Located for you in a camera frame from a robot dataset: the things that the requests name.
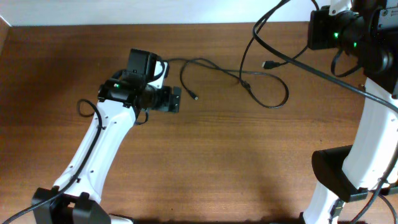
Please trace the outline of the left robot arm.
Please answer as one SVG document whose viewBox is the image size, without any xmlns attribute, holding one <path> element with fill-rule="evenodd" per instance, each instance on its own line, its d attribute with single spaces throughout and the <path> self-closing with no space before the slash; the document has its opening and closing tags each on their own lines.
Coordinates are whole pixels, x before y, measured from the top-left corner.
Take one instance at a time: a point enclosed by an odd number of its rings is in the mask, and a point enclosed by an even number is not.
<svg viewBox="0 0 398 224">
<path fill-rule="evenodd" d="M 102 84 L 92 122 L 73 159 L 50 190 L 32 198 L 36 223 L 134 223 L 101 207 L 104 183 L 126 134 L 140 112 L 179 111 L 181 89 L 163 84 L 169 64 L 151 52 L 131 49 L 127 67 Z"/>
</svg>

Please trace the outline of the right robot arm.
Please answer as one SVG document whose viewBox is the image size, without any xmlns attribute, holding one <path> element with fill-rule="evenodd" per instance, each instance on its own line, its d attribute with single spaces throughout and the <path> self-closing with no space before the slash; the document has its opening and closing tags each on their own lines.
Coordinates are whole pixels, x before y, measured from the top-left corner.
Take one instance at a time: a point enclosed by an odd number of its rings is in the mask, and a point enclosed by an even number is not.
<svg viewBox="0 0 398 224">
<path fill-rule="evenodd" d="M 364 70 L 366 100 L 354 143 L 315 151 L 317 184 L 301 223 L 336 223 L 346 203 L 397 193 L 397 2 L 332 1 L 311 14 L 308 46 L 337 48 Z"/>
</svg>

